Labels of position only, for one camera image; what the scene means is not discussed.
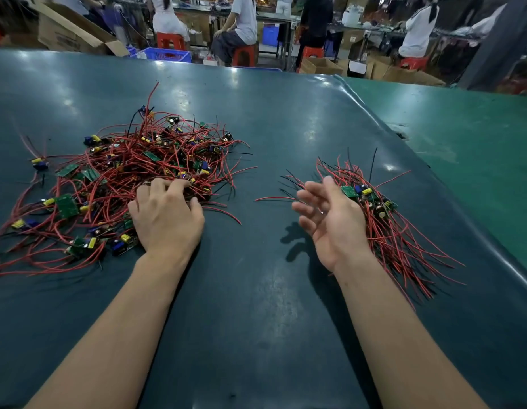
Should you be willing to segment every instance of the bundle of wires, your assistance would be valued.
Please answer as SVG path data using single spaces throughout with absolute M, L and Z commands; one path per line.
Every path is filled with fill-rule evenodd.
M 226 205 L 211 198 L 226 184 L 234 189 L 235 174 L 255 168 L 236 170 L 240 159 L 231 167 L 227 162 L 231 148 L 246 143 L 234 140 L 218 120 L 197 123 L 195 117 L 186 120 L 177 114 L 152 112 L 152 93 L 127 130 L 127 124 L 114 125 L 85 137 L 88 147 L 80 155 L 46 156 L 20 135 L 34 156 L 35 175 L 0 228 L 0 246 L 15 238 L 0 252 L 0 276 L 69 272 L 100 263 L 107 251 L 117 256 L 136 246 L 127 204 L 135 199 L 140 185 L 154 178 L 188 180 L 186 200 L 196 196 L 204 209 L 229 215 L 240 224 L 221 209 Z M 137 115 L 141 123 L 133 123 Z M 123 131 L 102 134 L 111 128 Z M 55 185 L 46 198 L 32 199 L 51 167 L 57 168 Z M 31 270 L 19 270 L 22 266 Z
M 352 165 L 350 161 L 341 165 L 339 157 L 335 166 L 326 164 L 319 158 L 316 161 L 316 171 L 321 179 L 327 175 L 333 177 L 343 193 L 361 207 L 366 219 L 366 235 L 371 251 L 397 283 L 411 306 L 413 306 L 413 303 L 406 292 L 408 286 L 414 289 L 419 299 L 422 299 L 422 296 L 427 299 L 433 298 L 436 291 L 433 289 L 435 282 L 430 280 L 431 276 L 442 277 L 446 280 L 463 284 L 447 277 L 436 267 L 454 268 L 446 262 L 447 260 L 454 261 L 462 266 L 464 264 L 439 249 L 398 212 L 398 206 L 393 201 L 378 191 L 380 186 L 410 171 L 376 186 L 371 185 L 364 178 L 362 170 L 358 166 Z M 288 173 L 289 175 L 281 178 L 287 179 L 292 188 L 305 189 L 305 184 L 300 179 L 296 178 L 291 172 Z M 297 201 L 295 195 L 285 189 L 281 189 L 281 191 L 286 196 L 263 197 L 256 199 L 256 201 L 266 199 Z M 417 242 L 415 235 L 426 240 L 437 252 L 427 251 Z

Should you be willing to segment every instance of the ponytail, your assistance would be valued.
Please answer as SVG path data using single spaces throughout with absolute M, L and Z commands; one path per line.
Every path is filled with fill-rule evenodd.
M 437 17 L 437 0 L 432 0 L 432 7 L 430 10 L 430 16 L 428 17 L 428 22 L 431 23 Z

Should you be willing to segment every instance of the green floor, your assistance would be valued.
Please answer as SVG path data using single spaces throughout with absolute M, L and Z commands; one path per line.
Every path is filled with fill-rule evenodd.
M 527 268 L 527 97 L 347 82 Z

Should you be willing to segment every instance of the worker's hand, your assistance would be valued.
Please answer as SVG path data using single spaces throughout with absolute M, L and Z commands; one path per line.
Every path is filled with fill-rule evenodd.
M 312 237 L 322 265 L 333 273 L 349 256 L 370 253 L 360 206 L 331 177 L 324 178 L 323 184 L 307 181 L 305 188 L 297 192 L 305 204 L 296 201 L 292 208 L 300 215 L 300 226 Z
M 155 178 L 150 186 L 137 189 L 137 199 L 129 202 L 129 213 L 149 258 L 182 266 L 184 271 L 203 233 L 205 217 L 197 198 L 189 206 L 184 200 L 183 179 Z

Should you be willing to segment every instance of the yellow component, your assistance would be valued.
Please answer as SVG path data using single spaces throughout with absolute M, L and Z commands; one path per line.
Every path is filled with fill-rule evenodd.
M 12 228 L 15 228 L 15 229 L 20 229 L 22 226 L 25 225 L 25 221 L 24 220 L 17 220 L 15 221 L 13 224 L 12 224 Z

